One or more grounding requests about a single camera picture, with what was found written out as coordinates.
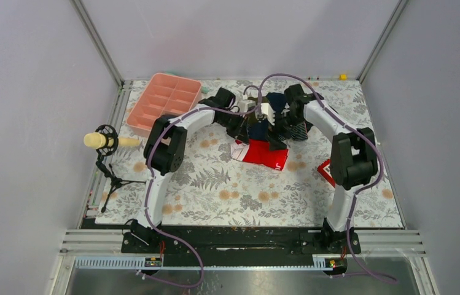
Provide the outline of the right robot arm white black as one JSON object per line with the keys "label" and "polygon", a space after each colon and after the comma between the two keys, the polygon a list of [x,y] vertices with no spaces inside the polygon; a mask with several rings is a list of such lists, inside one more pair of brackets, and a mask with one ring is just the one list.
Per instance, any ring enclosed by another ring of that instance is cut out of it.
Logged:
{"label": "right robot arm white black", "polygon": [[320,93],[305,93],[300,84],[291,85],[282,93],[268,93],[266,98],[273,110],[271,139],[279,135],[289,138],[295,127],[305,124],[316,127],[330,141],[330,174],[335,192],[319,242],[330,253],[342,250],[356,254],[353,215],[357,195],[375,185],[373,177],[380,179],[383,175],[383,161],[373,130],[354,128]]}

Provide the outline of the red underwear white trim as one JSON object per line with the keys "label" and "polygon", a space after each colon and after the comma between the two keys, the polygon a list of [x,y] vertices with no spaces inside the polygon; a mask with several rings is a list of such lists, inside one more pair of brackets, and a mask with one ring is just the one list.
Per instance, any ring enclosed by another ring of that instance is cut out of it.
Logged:
{"label": "red underwear white trim", "polygon": [[278,149],[272,151],[270,143],[266,141],[249,140],[248,144],[234,141],[230,144],[230,155],[240,162],[263,165],[281,171],[286,164],[289,150]]}

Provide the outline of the pink divided organizer tray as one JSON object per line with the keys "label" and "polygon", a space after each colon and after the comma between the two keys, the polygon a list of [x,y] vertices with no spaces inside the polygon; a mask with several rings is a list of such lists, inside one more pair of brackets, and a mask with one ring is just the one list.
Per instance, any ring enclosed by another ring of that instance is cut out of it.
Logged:
{"label": "pink divided organizer tray", "polygon": [[180,116],[201,99],[201,82],[171,74],[154,74],[127,118],[135,135],[148,137],[162,115]]}

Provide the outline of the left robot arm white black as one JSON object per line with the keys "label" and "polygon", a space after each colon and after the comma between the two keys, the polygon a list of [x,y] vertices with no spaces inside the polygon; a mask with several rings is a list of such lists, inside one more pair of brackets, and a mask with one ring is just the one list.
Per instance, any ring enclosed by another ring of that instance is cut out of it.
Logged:
{"label": "left robot arm white black", "polygon": [[220,88],[216,95],[199,101],[191,110],[178,116],[162,115],[154,123],[144,148],[144,158],[149,171],[143,202],[136,220],[145,228],[136,237],[136,244],[147,253],[155,251],[160,244],[162,231],[162,206],[167,186],[184,160],[187,138],[200,129],[217,123],[238,129],[244,117],[257,107],[238,108],[234,111],[235,96]]}

